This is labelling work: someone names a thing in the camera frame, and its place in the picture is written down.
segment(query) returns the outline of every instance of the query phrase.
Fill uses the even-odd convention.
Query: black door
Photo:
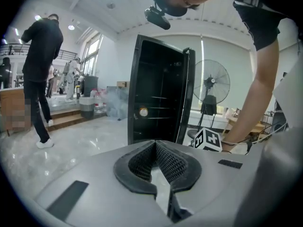
[[[183,143],[195,79],[195,51],[139,35],[131,73],[128,144]]]

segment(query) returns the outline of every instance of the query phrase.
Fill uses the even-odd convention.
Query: staircase
[[[74,108],[55,111],[52,112],[51,115],[53,118],[53,126],[49,127],[48,125],[46,125],[46,129],[48,130],[48,132],[66,128],[68,126],[72,126],[89,120],[101,118],[106,116],[106,113],[99,113],[95,115],[92,119],[86,119],[81,116],[79,108]]]

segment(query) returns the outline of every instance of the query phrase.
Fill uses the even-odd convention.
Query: standing fan
[[[202,115],[197,131],[190,130],[187,133],[191,138],[194,139],[200,131],[205,114],[216,114],[216,105],[227,97],[229,90],[230,78],[223,65],[212,60],[199,61],[196,64],[194,96],[202,102]]]

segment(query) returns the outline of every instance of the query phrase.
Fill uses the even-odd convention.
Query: wooden table
[[[227,125],[226,125],[222,135],[225,134],[225,131],[227,130],[228,125],[234,126],[236,124],[238,118],[230,117],[230,118],[227,118],[227,120],[228,120],[228,122],[227,122]],[[251,133],[260,133],[265,129],[265,127],[266,127],[266,125],[257,123],[256,126],[250,132]]]
[[[23,87],[0,90],[0,103],[4,128],[8,135],[12,130],[30,129],[30,115],[25,115]]]

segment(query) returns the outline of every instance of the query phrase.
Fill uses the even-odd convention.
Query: railing
[[[29,47],[30,44],[4,44],[0,47],[0,56],[27,55]],[[76,56],[77,53],[60,50],[57,59],[71,61]]]

